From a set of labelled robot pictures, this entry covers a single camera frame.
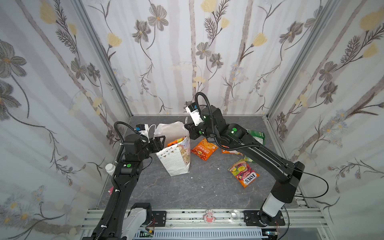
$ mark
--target floral wallpaper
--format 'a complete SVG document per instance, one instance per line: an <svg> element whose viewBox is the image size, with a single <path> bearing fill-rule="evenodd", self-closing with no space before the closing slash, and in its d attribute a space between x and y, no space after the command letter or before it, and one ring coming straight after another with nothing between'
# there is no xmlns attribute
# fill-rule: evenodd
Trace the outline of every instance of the floral wallpaper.
<svg viewBox="0 0 384 240"><path fill-rule="evenodd" d="M1 236L74 239L127 117L70 2L3 1L0 26Z"/></svg>
<svg viewBox="0 0 384 240"><path fill-rule="evenodd" d="M82 0L134 114L266 114L326 1Z"/></svg>
<svg viewBox="0 0 384 240"><path fill-rule="evenodd" d="M380 239L384 5L341 1L271 116L291 161L325 178L311 200L339 239ZM303 194L324 182L303 176Z"/></svg>

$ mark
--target orange snack bag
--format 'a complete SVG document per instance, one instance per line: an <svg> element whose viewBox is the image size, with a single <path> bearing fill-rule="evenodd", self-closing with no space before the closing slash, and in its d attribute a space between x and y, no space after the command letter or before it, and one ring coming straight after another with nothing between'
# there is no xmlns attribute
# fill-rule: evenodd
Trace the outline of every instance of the orange snack bag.
<svg viewBox="0 0 384 240"><path fill-rule="evenodd" d="M172 145L175 145L176 143L182 142L183 140L184 140L184 137L176 139L175 141L168 143L167 147L170 147Z"/></svg>
<svg viewBox="0 0 384 240"><path fill-rule="evenodd" d="M228 171L237 178L244 188L260 176L243 159L232 165Z"/></svg>
<svg viewBox="0 0 384 240"><path fill-rule="evenodd" d="M191 150L191 152L206 161L217 149L218 146L208 142L206 138L203 138L203 140L201 140L201 142L199 142L199 144L197 144L196 147Z"/></svg>
<svg viewBox="0 0 384 240"><path fill-rule="evenodd" d="M236 151L236 150L233 150L233 151L227 151L227 150L221 149L221 152L222 152L222 153L236 154L236 155L239 155L239 154L243 155L242 153L240 153L240 152L238 152L238 151Z"/></svg>

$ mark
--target white paper bag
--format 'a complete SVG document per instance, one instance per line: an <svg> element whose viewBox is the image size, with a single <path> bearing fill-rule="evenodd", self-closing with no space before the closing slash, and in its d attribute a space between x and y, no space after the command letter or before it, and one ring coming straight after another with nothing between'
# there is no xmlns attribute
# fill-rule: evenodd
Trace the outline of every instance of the white paper bag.
<svg viewBox="0 0 384 240"><path fill-rule="evenodd" d="M171 124L160 123L156 129L154 136L166 137L164 146L176 139L184 137L184 140L170 147L166 147L156 155L171 176L188 173L190 164L190 140L189 131L185 129L182 122L174 122Z"/></svg>

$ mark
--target white bottle cap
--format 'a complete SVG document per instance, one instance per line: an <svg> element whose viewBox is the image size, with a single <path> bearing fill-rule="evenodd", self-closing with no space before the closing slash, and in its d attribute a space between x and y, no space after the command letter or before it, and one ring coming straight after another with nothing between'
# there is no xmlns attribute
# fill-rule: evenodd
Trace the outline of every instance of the white bottle cap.
<svg viewBox="0 0 384 240"><path fill-rule="evenodd" d="M105 165L105 170L107 170L107 171L113 170L113 164L112 163L108 163L107 165Z"/></svg>

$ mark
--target gray floor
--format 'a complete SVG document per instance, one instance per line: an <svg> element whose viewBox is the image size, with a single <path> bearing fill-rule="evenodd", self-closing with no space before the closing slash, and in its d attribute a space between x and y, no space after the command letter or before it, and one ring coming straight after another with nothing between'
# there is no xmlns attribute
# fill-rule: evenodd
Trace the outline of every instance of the gray floor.
<svg viewBox="0 0 384 240"><path fill-rule="evenodd" d="M266 147L275 151L271 137L266 129L262 117L225 117L227 123L238 123L242 127L265 133ZM134 116L131 126L139 123L158 124L185 122L185 116ZM196 146L202 137L191 140L191 148ZM160 160L152 154L153 162L145 169L133 190L128 208L135 202L150 202L152 208L258 208L275 183L274 178L258 164L250 163L251 167L260 176L247 188L228 171L241 155L222 154L215 151L207 160L201 160L191 154L189 173L178 176L169 176ZM144 166L150 160L144 160ZM103 191L98 208L104 209L108 203L108 190L112 187L110 179ZM286 204L286 207L297 207L295 201Z"/></svg>

